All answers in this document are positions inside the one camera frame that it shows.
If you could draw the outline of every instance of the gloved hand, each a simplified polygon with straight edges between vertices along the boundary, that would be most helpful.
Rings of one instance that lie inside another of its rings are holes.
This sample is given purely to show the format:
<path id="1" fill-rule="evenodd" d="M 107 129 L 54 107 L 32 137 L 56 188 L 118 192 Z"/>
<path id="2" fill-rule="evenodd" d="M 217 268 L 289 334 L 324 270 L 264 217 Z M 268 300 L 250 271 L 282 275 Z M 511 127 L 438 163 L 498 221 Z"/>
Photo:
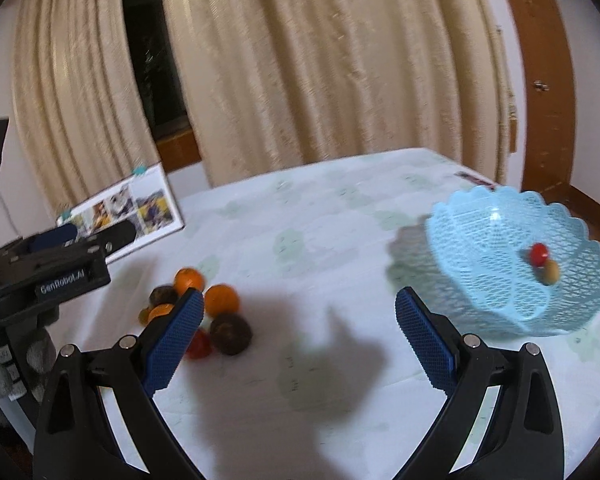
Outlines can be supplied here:
<path id="1" fill-rule="evenodd" d="M 49 333 L 44 329 L 36 330 L 27 349 L 27 365 L 38 374 L 38 382 L 31 387 L 31 393 L 38 402 L 45 394 L 46 378 L 56 361 L 56 348 Z M 7 397 L 13 390 L 13 381 L 6 367 L 0 364 L 0 399 Z M 0 427 L 8 427 L 9 421 L 0 409 Z"/>

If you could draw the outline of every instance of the white tablecloth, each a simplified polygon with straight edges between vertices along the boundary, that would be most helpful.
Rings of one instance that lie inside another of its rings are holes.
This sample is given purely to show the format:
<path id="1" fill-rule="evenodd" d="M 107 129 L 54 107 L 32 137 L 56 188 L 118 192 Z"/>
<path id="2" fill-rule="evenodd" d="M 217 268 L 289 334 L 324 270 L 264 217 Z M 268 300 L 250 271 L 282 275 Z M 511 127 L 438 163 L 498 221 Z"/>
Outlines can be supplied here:
<path id="1" fill-rule="evenodd" d="M 140 333 L 138 312 L 152 288 L 196 267 L 209 284 L 236 287 L 254 331 L 238 357 L 184 360 L 154 397 L 202 473 L 210 480 L 393 478 L 445 401 L 395 321 L 395 293 L 405 284 L 396 258 L 405 232 L 422 236 L 435 202 L 471 186 L 454 176 L 460 169 L 410 149 L 193 195 L 180 204 L 183 231 L 115 262 L 109 286 L 61 308 L 54 342 L 86 351 Z M 524 342 L 485 339 L 516 350 Z M 554 381 L 568 474 L 600 435 L 600 313 L 579 332 L 532 340 Z M 458 466 L 472 460 L 496 393 L 490 388 Z M 113 394 L 104 397 L 127 461 L 143 467 Z"/>

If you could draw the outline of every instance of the silver bolt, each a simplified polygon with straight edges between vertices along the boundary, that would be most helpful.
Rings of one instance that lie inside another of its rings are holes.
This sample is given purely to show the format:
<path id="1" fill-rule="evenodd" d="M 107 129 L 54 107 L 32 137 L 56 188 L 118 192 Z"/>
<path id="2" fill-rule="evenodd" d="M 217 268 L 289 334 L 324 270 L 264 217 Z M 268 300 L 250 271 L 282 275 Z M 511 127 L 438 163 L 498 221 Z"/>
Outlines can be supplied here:
<path id="1" fill-rule="evenodd" d="M 538 355 L 540 353 L 540 347 L 536 343 L 527 343 L 525 349 L 531 355 Z"/>
<path id="2" fill-rule="evenodd" d="M 480 338 L 475 334 L 467 334 L 463 338 L 464 344 L 469 348 L 478 348 L 480 346 Z"/>
<path id="3" fill-rule="evenodd" d="M 72 344 L 64 345 L 60 349 L 60 355 L 62 357 L 69 357 L 72 353 L 74 353 L 74 351 L 75 351 L 75 346 L 73 346 Z"/>
<path id="4" fill-rule="evenodd" d="M 134 335 L 125 335 L 119 342 L 120 348 L 124 348 L 128 350 L 129 348 L 133 348 L 136 345 L 136 336 Z"/>

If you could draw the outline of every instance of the gold patterned curtain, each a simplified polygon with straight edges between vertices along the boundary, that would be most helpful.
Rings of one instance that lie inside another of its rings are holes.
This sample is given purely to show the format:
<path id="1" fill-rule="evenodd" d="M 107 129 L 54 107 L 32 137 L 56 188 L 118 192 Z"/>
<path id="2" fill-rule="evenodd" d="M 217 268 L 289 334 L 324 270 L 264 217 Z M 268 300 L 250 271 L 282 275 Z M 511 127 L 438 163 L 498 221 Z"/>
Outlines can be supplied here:
<path id="1" fill-rule="evenodd" d="M 22 0 L 13 66 L 20 138 L 56 212 L 158 162 L 122 0 Z"/>
<path id="2" fill-rule="evenodd" d="M 411 146 L 504 179 L 486 0 L 163 1 L 212 184 Z"/>

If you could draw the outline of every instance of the dark window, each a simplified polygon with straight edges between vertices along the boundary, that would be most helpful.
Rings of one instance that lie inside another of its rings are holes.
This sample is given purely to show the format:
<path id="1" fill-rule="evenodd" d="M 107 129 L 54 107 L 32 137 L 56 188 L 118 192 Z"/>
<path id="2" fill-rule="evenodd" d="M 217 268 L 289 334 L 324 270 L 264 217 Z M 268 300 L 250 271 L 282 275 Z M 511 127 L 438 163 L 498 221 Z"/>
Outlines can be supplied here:
<path id="1" fill-rule="evenodd" d="M 162 0 L 122 0 L 144 114 L 155 140 L 190 130 Z"/>

